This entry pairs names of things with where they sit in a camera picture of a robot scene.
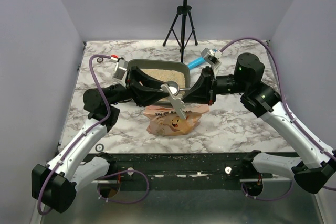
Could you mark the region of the pink cat litter bag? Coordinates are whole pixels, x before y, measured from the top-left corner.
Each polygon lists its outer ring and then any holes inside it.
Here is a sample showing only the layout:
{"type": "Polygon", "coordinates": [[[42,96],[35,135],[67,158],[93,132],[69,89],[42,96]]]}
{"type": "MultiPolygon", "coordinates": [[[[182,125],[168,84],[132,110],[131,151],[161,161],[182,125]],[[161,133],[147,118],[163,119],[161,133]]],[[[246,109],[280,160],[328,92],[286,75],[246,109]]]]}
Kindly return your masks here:
{"type": "Polygon", "coordinates": [[[208,105],[187,106],[186,119],[181,119],[173,108],[148,106],[143,114],[150,120],[147,131],[158,136],[178,136],[192,132],[200,124],[203,114],[209,112],[208,105]]]}

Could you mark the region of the silver metal scoop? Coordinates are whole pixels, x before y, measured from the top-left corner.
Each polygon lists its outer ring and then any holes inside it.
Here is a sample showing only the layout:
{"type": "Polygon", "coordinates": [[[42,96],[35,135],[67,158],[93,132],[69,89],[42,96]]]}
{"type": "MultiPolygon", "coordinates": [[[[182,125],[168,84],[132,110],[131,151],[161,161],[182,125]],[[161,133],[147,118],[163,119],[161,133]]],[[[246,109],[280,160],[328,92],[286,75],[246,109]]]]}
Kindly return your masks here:
{"type": "Polygon", "coordinates": [[[180,86],[174,81],[168,81],[166,84],[168,85],[169,90],[173,93],[173,95],[179,94],[180,91],[188,91],[191,89],[190,87],[180,88],[180,86]]]}

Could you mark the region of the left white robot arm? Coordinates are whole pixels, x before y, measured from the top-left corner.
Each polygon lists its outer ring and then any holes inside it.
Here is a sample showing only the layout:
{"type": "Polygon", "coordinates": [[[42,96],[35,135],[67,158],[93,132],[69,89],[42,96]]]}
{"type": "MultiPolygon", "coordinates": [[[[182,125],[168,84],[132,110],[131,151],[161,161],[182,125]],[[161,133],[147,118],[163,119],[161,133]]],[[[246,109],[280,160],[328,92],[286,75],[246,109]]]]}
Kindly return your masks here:
{"type": "Polygon", "coordinates": [[[96,87],[84,92],[84,110],[89,114],[81,130],[46,165],[37,164],[33,168],[31,194],[37,200],[40,215],[49,213],[42,210],[42,205],[59,213],[65,212],[74,201],[81,182],[90,183],[101,176],[112,179],[116,175],[115,164],[104,161],[94,169],[85,166],[84,177],[75,177],[89,151],[116,124],[120,113],[116,104],[134,100],[138,106],[147,106],[169,95],[161,88],[164,82],[148,76],[138,67],[132,67],[123,76],[125,80],[120,84],[103,88],[92,73],[96,87]]]}

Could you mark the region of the grey bag clip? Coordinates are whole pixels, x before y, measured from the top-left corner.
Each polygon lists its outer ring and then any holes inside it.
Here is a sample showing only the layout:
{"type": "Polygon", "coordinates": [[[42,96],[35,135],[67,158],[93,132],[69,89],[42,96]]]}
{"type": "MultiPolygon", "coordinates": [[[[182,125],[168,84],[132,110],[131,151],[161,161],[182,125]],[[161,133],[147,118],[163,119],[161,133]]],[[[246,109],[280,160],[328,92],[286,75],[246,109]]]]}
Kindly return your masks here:
{"type": "Polygon", "coordinates": [[[164,92],[169,94],[168,100],[169,100],[170,104],[172,105],[172,107],[174,108],[174,110],[177,112],[180,119],[186,120],[186,114],[184,112],[185,104],[181,99],[182,96],[181,95],[174,95],[168,84],[161,85],[161,89],[164,92]]]}

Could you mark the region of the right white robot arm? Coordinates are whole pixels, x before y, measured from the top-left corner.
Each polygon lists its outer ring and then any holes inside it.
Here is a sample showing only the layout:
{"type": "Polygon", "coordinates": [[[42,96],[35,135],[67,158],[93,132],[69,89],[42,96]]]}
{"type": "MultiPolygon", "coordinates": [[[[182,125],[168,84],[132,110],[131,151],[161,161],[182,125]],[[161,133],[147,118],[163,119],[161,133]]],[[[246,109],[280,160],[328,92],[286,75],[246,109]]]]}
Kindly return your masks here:
{"type": "Polygon", "coordinates": [[[250,53],[238,56],[233,74],[218,76],[220,60],[210,51],[203,59],[210,66],[202,69],[197,82],[185,92],[185,103],[212,105],[217,95],[241,95],[243,106],[275,129],[296,151],[298,157],[270,155],[261,151],[249,153],[242,165],[242,173],[249,178],[269,173],[294,179],[305,191],[316,194],[335,173],[335,150],[317,137],[307,136],[310,131],[299,125],[299,120],[285,108],[280,94],[262,82],[265,66],[250,53]]]}

